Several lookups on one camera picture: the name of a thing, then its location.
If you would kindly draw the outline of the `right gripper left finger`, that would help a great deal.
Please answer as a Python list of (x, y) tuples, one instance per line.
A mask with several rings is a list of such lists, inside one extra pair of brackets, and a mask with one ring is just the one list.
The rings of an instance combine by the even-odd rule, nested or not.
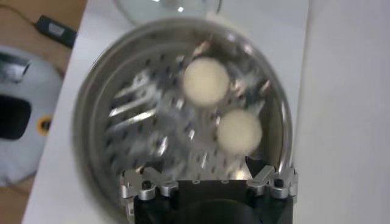
[(119, 176), (119, 198), (126, 209), (126, 213), (134, 213), (134, 199), (142, 201), (155, 198), (157, 191), (163, 197), (170, 197), (171, 193), (179, 189), (177, 181), (170, 181), (153, 167), (141, 166), (136, 169), (127, 169)]

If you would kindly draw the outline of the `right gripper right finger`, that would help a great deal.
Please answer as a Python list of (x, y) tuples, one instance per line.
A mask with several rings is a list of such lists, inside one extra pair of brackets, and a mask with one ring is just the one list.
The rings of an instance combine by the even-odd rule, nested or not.
[(245, 157), (246, 166), (252, 176), (247, 180), (248, 187), (256, 196), (265, 193), (278, 200), (292, 197), (294, 200), (298, 194), (298, 173), (293, 167), (283, 168), (277, 171), (274, 166), (267, 165), (260, 160)]

